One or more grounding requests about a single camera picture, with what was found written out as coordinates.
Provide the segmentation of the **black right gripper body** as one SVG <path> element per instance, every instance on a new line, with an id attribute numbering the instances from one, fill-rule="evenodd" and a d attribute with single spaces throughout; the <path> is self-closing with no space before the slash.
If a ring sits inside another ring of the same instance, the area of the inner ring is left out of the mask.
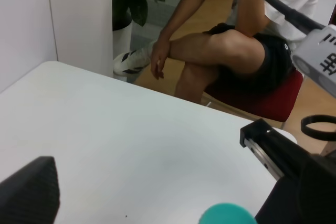
<path id="1" fill-rule="evenodd" d="M 262 119 L 241 128 L 240 144 L 276 179 L 257 223 L 335 223 L 335 153 L 310 154 Z"/>

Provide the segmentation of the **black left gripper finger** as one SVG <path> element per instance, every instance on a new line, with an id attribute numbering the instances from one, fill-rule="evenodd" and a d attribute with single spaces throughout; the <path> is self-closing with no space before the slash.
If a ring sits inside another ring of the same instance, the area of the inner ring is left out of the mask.
<path id="1" fill-rule="evenodd" d="M 52 156 L 36 158 L 1 182 L 1 223 L 54 223 L 59 206 Z"/>

